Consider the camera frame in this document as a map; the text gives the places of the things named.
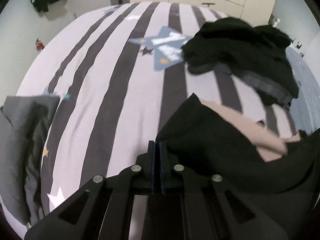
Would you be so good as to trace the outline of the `grey pillow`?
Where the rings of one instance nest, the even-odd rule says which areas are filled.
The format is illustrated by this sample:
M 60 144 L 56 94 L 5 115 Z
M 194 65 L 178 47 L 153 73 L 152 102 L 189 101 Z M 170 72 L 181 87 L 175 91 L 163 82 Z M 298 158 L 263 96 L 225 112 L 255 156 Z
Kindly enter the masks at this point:
M 8 96 L 1 107 L 1 199 L 22 225 L 44 217 L 41 159 L 58 96 Z

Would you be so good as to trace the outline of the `black garment with pink lining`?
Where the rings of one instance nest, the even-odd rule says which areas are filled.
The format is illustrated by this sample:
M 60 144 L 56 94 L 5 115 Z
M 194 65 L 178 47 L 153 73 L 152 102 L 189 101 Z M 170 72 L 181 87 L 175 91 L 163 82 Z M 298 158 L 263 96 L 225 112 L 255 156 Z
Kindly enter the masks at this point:
M 319 239 L 319 131 L 281 139 L 231 108 L 191 95 L 156 137 L 177 162 L 274 220 L 287 239 Z

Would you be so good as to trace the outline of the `blue grey bed sheet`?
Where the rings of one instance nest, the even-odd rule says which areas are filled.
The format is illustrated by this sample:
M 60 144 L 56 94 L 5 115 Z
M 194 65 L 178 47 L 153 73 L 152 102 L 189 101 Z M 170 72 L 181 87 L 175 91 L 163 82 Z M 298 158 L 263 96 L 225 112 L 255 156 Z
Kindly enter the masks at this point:
M 319 129 L 319 84 L 304 59 L 292 47 L 286 49 L 299 96 L 292 100 L 290 113 L 296 129 L 311 134 Z

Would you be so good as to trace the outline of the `pile of black clothes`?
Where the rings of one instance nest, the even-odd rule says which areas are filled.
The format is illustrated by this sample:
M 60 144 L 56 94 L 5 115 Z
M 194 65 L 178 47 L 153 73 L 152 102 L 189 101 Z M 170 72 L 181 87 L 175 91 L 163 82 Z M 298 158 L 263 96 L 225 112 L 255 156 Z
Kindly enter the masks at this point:
M 237 76 L 266 105 L 290 107 L 299 88 L 286 57 L 290 38 L 271 25 L 253 27 L 233 17 L 206 22 L 182 46 L 193 75 L 216 71 Z

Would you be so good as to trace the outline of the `red fire extinguisher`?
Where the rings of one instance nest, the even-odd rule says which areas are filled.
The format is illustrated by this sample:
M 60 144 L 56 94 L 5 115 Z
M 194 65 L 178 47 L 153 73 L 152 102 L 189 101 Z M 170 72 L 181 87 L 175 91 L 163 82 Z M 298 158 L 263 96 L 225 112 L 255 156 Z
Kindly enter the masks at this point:
M 41 51 L 44 50 L 45 46 L 43 45 L 42 41 L 37 38 L 37 40 L 35 41 L 35 46 L 36 46 L 36 50 L 40 53 Z

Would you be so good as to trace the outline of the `striped white grey duvet cover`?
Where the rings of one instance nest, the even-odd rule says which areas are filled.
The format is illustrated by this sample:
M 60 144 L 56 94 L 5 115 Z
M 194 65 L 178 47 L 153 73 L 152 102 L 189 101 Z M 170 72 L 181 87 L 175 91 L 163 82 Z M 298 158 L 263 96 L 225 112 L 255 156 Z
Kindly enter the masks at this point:
M 46 46 L 17 94 L 60 98 L 41 159 L 44 215 L 94 175 L 132 165 L 191 94 L 263 121 L 282 138 L 296 132 L 287 109 L 267 106 L 239 78 L 187 71 L 180 47 L 205 22 L 225 16 L 169 2 L 106 7 L 80 16 Z M 30 225 L 1 204 L 23 238 Z

